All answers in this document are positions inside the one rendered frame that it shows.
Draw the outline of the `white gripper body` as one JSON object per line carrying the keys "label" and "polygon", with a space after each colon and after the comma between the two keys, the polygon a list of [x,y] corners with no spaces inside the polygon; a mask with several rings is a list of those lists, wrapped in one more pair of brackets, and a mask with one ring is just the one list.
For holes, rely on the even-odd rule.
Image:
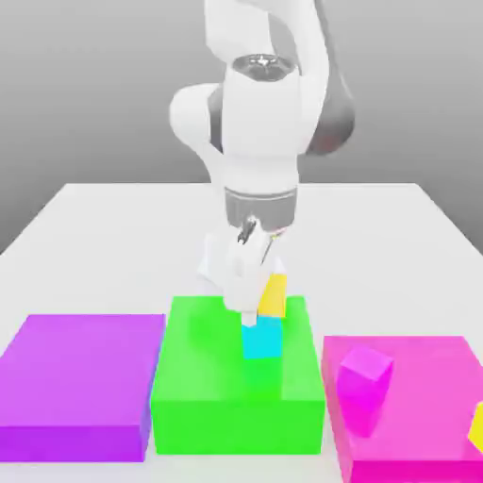
{"label": "white gripper body", "polygon": [[256,229],[246,243],[232,241],[225,256],[225,306],[238,312],[256,312],[273,269],[272,237]]}

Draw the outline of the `small yellow cube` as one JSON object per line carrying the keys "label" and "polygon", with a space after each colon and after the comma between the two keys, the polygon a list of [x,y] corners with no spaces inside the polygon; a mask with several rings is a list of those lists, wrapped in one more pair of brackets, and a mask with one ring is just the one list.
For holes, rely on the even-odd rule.
{"label": "small yellow cube", "polygon": [[467,439],[483,455],[483,400],[475,405]]}
{"label": "small yellow cube", "polygon": [[258,315],[284,318],[286,316],[287,276],[271,274],[258,303]]}

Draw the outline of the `small cyan cube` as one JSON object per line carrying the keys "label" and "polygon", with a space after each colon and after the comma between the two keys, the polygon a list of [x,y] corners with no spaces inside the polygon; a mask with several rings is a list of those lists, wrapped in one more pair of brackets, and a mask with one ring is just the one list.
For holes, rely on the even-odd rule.
{"label": "small cyan cube", "polygon": [[258,316],[255,325],[241,327],[245,359],[280,358],[282,340],[282,320],[279,317]]}

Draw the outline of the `small magenta cube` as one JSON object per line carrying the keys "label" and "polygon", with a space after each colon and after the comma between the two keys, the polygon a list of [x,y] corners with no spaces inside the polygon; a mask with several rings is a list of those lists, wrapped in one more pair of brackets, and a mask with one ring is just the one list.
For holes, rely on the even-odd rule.
{"label": "small magenta cube", "polygon": [[356,345],[342,359],[336,379],[341,412],[347,427],[368,438],[386,398],[393,358],[367,345]]}

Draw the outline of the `large green box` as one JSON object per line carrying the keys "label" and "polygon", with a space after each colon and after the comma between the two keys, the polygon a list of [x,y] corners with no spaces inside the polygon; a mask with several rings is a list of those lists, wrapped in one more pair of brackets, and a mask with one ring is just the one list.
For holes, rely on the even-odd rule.
{"label": "large green box", "polygon": [[176,296],[151,394],[160,455],[316,455],[325,391],[304,297],[287,300],[282,355],[246,359],[219,296]]}

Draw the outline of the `large purple box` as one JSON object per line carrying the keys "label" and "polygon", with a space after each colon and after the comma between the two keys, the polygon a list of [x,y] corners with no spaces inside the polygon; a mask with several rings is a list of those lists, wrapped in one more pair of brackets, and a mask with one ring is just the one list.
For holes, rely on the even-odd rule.
{"label": "large purple box", "polygon": [[0,462],[142,462],[162,314],[34,314],[0,356]]}

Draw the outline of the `large pink box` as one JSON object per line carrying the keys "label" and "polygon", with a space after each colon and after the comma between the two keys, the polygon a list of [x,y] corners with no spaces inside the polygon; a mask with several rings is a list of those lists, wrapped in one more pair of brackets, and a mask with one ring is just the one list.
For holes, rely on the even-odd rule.
{"label": "large pink box", "polygon": [[[336,390],[339,365],[356,345],[393,358],[368,438],[347,427]],[[483,455],[467,439],[483,366],[463,337],[327,336],[322,373],[343,483],[483,483]]]}

